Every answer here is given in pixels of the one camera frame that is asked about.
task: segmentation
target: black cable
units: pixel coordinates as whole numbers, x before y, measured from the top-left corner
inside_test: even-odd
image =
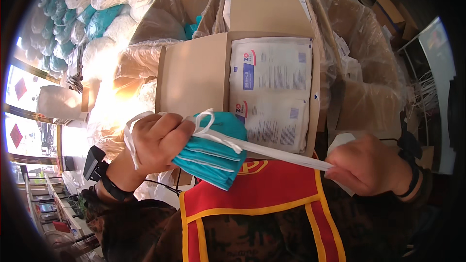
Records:
[[[173,187],[171,187],[171,186],[168,186],[168,185],[166,185],[166,184],[163,184],[163,183],[160,183],[160,182],[157,182],[157,181],[154,181],[154,180],[144,179],[144,181],[154,182],[154,183],[163,185],[163,186],[165,186],[168,190],[170,190],[170,191],[176,193],[176,194],[179,196],[179,193],[176,191],[176,190],[178,190],[178,186],[177,186],[177,189],[175,190],[175,189],[174,189]]]

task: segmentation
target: box flap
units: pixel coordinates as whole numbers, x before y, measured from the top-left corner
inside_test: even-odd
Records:
[[[377,2],[381,5],[394,24],[402,23],[405,21],[391,0],[377,0]]]
[[[278,32],[314,37],[299,0],[231,0],[230,21],[231,32]]]
[[[163,49],[158,67],[156,112],[194,115],[224,110],[227,33],[196,38]]]

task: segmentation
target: yellow trim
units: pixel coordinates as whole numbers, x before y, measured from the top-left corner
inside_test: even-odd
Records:
[[[202,223],[202,219],[197,219],[196,224],[198,226],[200,260],[202,262],[208,262],[209,255],[207,254],[206,232],[204,230],[204,224]]]
[[[245,165],[246,165],[247,163],[243,163],[243,172],[238,172],[238,175],[243,176],[243,175],[249,175],[249,174],[256,174],[256,173],[259,173],[259,172],[260,172],[262,169],[264,169],[264,167],[268,164],[268,161],[267,161],[267,160],[264,160],[264,161],[263,161],[264,164],[262,164],[262,165],[260,166],[259,169],[257,169],[257,170],[254,171],[254,172],[249,172],[249,169],[252,169],[252,168],[256,167],[257,165],[259,165],[259,162],[260,162],[260,161],[254,161],[254,165],[253,165],[252,167],[247,167],[247,166],[245,167]]]
[[[341,241],[340,234],[338,233],[338,229],[336,228],[336,224],[333,221],[332,215],[330,214],[329,204],[327,203],[327,199],[325,198],[325,193],[323,192],[321,173],[319,170],[314,170],[314,171],[316,174],[317,194],[320,197],[323,213],[327,219],[327,222],[330,225],[330,229],[332,230],[333,239],[335,240],[336,250],[338,251],[338,261],[345,262],[346,261],[345,249],[343,247],[343,242]]]
[[[183,236],[183,261],[189,262],[189,253],[188,253],[188,222],[186,221],[186,207],[184,207],[184,193],[185,191],[179,194],[179,209],[181,212],[181,225],[182,225],[182,236]]]
[[[288,203],[283,203],[271,207],[261,207],[261,208],[210,208],[203,210],[197,214],[194,214],[192,216],[186,217],[187,224],[195,221],[197,219],[206,217],[206,216],[211,216],[211,215],[219,215],[219,214],[243,214],[243,215],[262,215],[262,214],[268,214],[268,213],[277,213],[281,212],[284,210],[288,210],[294,207],[299,207],[303,204],[311,203],[313,201],[318,201],[319,200],[319,195],[312,195],[308,196],[305,198],[302,198],[297,201],[290,201]]]
[[[309,223],[311,224],[312,234],[314,235],[314,241],[316,242],[317,257],[319,259],[319,262],[325,262],[327,260],[327,257],[325,255],[325,248],[323,246],[322,237],[320,236],[319,225],[317,224],[316,217],[312,212],[312,207],[310,203],[306,204],[304,207],[306,208]]]

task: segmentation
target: person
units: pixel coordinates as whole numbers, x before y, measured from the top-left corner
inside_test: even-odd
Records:
[[[194,127],[192,122],[183,121],[178,114],[154,114],[140,119],[132,132],[139,168],[135,169],[129,151],[124,149],[110,163],[106,173],[108,178],[121,190],[132,192],[148,174],[176,168],[172,160],[189,141]],[[339,260],[399,259],[406,252],[420,209],[429,196],[430,172],[416,168],[419,170],[417,182],[411,184],[414,171],[410,165],[372,135],[335,148],[326,161],[334,166],[325,172],[325,176],[318,172],[316,180],[322,180],[330,219],[333,219],[329,224],[336,226],[332,230],[334,234],[337,232],[335,241],[344,248],[344,253],[339,253]],[[298,167],[299,170],[313,170]],[[280,174],[279,180],[295,178],[287,178],[283,172]],[[239,179],[237,177],[232,188],[222,194],[228,196],[233,192]],[[335,181],[356,195],[349,196]],[[191,190],[196,193],[196,188],[199,188],[196,194],[200,190],[210,190],[209,184],[204,187],[202,184],[188,190],[185,197]],[[288,187],[306,190],[306,186],[306,183],[288,182],[273,188],[280,192]],[[87,224],[96,234],[107,261],[186,260],[183,260],[183,215],[180,210],[162,201],[137,201],[134,196],[118,201],[109,194],[102,181],[83,190],[82,194],[86,200]],[[308,220],[308,217],[308,208],[304,205],[262,215],[203,217],[201,236],[205,235],[208,260],[323,260],[319,245],[325,237],[322,233],[316,235],[316,228],[309,225],[312,219]]]

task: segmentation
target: hand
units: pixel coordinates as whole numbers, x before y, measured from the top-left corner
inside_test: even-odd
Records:
[[[173,158],[183,150],[194,132],[195,125],[179,114],[152,114],[138,120],[132,131],[139,171],[144,177],[150,173],[172,170]]]
[[[409,164],[373,135],[338,146],[325,161],[334,165],[325,173],[326,178],[361,196],[387,191],[402,195],[412,179]]]

